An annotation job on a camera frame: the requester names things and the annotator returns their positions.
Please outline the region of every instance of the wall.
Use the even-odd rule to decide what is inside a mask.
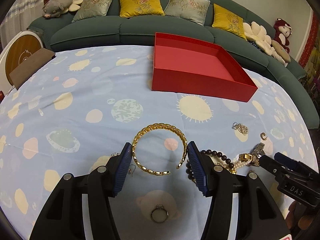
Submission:
[[[295,58],[305,41],[309,29],[311,8],[306,0],[233,0],[259,15],[270,25],[277,18],[287,21],[293,31],[290,41],[290,55]]]

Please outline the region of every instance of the metal screw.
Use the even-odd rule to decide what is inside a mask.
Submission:
[[[67,174],[65,174],[65,175],[63,176],[63,179],[64,179],[64,180],[69,180],[69,179],[71,179],[71,177],[72,177],[72,175],[71,175],[70,173],[67,173]]]
[[[215,166],[213,167],[213,169],[214,169],[216,172],[221,172],[221,171],[223,171],[223,168],[222,168],[220,165],[215,165]]]
[[[251,179],[256,179],[256,178],[258,177],[258,175],[255,174],[254,172],[250,172],[250,173],[249,173],[249,177],[250,177]]]
[[[97,171],[100,173],[104,173],[107,170],[107,168],[105,166],[100,166]]]

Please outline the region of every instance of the open box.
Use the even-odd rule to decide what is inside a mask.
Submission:
[[[257,89],[238,62],[221,46],[156,33],[152,90],[248,102]]]

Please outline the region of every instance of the brown cardboard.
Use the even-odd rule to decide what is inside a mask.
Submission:
[[[55,53],[51,50],[41,48],[24,60],[10,73],[10,77],[18,90],[34,73],[47,64]]]

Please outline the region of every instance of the patterned tablecloth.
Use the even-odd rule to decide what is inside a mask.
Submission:
[[[200,150],[234,159],[264,142],[267,155],[281,152],[317,170],[305,123],[280,86],[246,70],[259,88],[248,103],[151,91],[152,55],[153,47],[147,46],[60,52],[1,103],[0,205],[24,239],[63,174],[79,176],[104,165],[155,122],[175,125]],[[245,124],[249,134],[234,130],[234,122]],[[175,168],[181,154],[179,138],[166,130],[139,141],[143,165],[172,173],[157,177],[131,166],[123,190],[110,199],[122,240],[200,239],[211,198],[188,180],[185,166]],[[249,170],[261,177],[285,216],[292,199],[279,193],[273,176],[260,167],[244,167],[238,174]],[[237,195],[234,200],[236,210]],[[169,212],[163,224],[150,219],[157,204]],[[229,239],[234,239],[235,218],[233,212]]]

